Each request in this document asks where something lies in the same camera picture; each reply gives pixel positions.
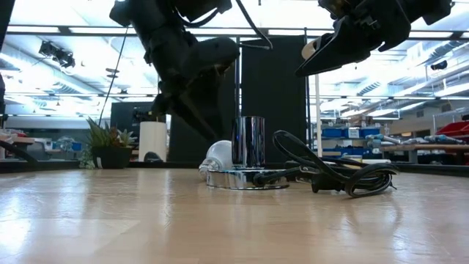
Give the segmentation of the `potted succulent plant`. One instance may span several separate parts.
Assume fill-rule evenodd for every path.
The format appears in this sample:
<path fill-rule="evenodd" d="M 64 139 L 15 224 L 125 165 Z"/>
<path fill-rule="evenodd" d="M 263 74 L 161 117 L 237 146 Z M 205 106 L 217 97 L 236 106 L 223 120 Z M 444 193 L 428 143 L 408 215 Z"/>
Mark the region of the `potted succulent plant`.
<path fill-rule="evenodd" d="M 101 127 L 88 118 L 89 134 L 87 145 L 80 157 L 82 169 L 124 169 L 130 163 L 133 143 L 136 140 L 132 131 L 118 130 L 108 123 Z"/>

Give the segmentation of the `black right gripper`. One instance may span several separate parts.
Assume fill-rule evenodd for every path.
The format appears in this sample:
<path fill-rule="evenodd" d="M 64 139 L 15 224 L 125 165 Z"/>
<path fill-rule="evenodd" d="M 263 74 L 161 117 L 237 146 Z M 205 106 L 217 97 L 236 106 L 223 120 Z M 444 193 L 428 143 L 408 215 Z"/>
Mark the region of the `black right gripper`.
<path fill-rule="evenodd" d="M 326 33 L 301 51 L 305 61 L 295 71 L 305 77 L 339 69 L 367 58 L 368 41 L 383 41 L 387 51 L 405 41 L 415 20 L 415 0 L 319 0 L 334 20 Z"/>

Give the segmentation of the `white cylinder container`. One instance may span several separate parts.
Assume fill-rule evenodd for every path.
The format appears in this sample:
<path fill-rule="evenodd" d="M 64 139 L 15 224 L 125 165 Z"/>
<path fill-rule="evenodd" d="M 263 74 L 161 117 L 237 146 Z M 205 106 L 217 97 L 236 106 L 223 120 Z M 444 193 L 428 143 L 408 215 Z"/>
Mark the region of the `white cylinder container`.
<path fill-rule="evenodd" d="M 167 127 L 164 122 L 141 122 L 139 134 L 139 161 L 144 160 L 148 152 L 158 154 L 166 161 L 167 155 Z"/>

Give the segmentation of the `background wooden desk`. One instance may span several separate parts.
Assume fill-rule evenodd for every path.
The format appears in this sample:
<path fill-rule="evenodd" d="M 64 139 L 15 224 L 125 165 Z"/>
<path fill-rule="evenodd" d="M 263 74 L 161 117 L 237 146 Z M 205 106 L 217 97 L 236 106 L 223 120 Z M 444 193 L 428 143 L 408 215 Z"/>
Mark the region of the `background wooden desk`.
<path fill-rule="evenodd" d="M 33 138 L 28 137 L 10 137 L 10 136 L 1 136 L 0 140 L 4 142 L 8 142 L 10 144 L 34 144 Z"/>

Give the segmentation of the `white lightbulb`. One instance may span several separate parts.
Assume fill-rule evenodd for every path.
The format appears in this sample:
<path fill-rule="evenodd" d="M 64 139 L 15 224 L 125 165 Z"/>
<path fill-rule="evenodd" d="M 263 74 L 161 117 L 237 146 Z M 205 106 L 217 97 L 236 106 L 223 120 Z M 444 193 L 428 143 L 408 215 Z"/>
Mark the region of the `white lightbulb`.
<path fill-rule="evenodd" d="M 232 142 L 220 140 L 209 147 L 199 166 L 199 177 L 205 181 L 210 170 L 227 170 L 232 167 Z"/>

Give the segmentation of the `red storage bin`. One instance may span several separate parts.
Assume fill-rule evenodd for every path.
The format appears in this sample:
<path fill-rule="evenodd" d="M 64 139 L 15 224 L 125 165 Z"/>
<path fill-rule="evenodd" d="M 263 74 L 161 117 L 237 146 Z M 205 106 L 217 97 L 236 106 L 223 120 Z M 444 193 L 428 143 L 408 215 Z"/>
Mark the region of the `red storage bin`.
<path fill-rule="evenodd" d="M 469 121 L 453 122 L 436 132 L 437 135 L 446 135 L 450 137 L 469 136 Z"/>

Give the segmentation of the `grey blue power tool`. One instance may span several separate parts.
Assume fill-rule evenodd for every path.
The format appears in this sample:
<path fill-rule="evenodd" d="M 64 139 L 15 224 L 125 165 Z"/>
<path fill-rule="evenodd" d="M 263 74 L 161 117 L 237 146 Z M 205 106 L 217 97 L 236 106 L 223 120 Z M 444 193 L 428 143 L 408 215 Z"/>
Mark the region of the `grey blue power tool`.
<path fill-rule="evenodd" d="M 375 134 L 375 135 L 370 134 L 370 135 L 365 136 L 365 138 L 369 142 L 381 141 L 381 142 L 390 142 L 392 144 L 401 144 L 399 139 L 394 139 L 390 136 L 385 136 L 382 134 Z"/>
<path fill-rule="evenodd" d="M 455 139 L 446 135 L 425 136 L 424 140 L 433 144 L 465 144 L 465 142 L 460 139 Z"/>

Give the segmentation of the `wooden workbench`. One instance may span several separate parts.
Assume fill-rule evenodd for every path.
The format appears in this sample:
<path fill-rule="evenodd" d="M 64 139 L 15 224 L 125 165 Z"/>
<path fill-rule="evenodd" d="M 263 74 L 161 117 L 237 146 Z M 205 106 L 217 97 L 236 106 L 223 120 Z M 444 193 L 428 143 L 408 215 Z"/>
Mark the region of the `wooden workbench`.
<path fill-rule="evenodd" d="M 389 153 L 395 151 L 408 151 L 408 161 L 410 163 L 418 163 L 419 150 L 445 150 L 446 152 L 454 153 L 457 157 L 457 162 L 463 164 L 465 162 L 465 154 L 469 153 L 469 145 L 461 144 L 398 144 L 392 146 L 380 147 L 382 153 Z"/>

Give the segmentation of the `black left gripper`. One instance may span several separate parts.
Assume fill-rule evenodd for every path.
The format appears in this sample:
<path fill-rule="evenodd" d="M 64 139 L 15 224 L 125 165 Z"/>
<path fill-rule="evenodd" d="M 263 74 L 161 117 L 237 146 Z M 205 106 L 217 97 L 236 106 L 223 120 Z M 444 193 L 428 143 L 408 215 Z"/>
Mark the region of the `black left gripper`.
<path fill-rule="evenodd" d="M 144 43 L 145 60 L 160 76 L 152 117 L 170 112 L 208 141 L 221 137 L 218 92 L 239 51 L 226 37 L 199 42 L 192 35 L 153 35 Z"/>

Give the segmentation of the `long blue storage bin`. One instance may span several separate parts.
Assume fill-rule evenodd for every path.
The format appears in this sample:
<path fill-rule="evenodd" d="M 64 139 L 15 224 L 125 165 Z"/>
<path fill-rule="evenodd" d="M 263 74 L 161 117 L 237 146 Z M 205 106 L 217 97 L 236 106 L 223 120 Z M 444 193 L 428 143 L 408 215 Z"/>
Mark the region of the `long blue storage bin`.
<path fill-rule="evenodd" d="M 335 147 L 322 150 L 323 155 L 343 156 L 343 155 L 374 155 L 371 148 L 363 147 Z"/>

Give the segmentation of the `black folding room divider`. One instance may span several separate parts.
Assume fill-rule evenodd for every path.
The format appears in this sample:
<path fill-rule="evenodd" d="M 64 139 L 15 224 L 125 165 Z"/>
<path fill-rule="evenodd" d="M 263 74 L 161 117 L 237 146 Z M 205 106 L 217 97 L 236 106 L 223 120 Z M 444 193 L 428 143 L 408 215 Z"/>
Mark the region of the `black folding room divider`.
<path fill-rule="evenodd" d="M 241 114 L 265 119 L 267 167 L 281 167 L 287 158 L 273 145 L 272 135 L 284 130 L 306 140 L 306 80 L 295 75 L 303 63 L 302 36 L 271 39 L 273 50 L 244 48 L 241 56 Z M 167 161 L 197 167 L 213 141 L 207 141 L 179 117 L 171 118 Z"/>

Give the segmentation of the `chrome lamp socket base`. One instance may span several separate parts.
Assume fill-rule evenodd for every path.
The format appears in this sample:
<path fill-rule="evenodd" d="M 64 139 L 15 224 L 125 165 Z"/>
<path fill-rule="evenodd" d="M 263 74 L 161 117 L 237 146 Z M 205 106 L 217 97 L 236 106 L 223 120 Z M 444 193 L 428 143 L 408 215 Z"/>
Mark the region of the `chrome lamp socket base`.
<path fill-rule="evenodd" d="M 268 190 L 289 187 L 287 179 L 277 177 L 266 183 L 256 183 L 256 176 L 270 176 L 277 169 L 265 167 L 265 119 L 238 117 L 232 126 L 232 163 L 227 170 L 210 170 L 206 184 L 213 188 L 231 190 Z"/>

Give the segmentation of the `black monitor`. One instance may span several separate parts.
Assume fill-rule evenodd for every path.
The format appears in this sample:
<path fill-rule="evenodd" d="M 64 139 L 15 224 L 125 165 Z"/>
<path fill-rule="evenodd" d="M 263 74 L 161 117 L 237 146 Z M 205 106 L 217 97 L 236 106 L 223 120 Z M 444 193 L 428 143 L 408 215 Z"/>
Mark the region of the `black monitor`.
<path fill-rule="evenodd" d="M 121 102 L 111 104 L 111 127 L 119 131 L 132 132 L 133 137 L 139 137 L 140 123 L 158 121 L 165 123 L 166 116 L 152 115 L 152 102 Z"/>

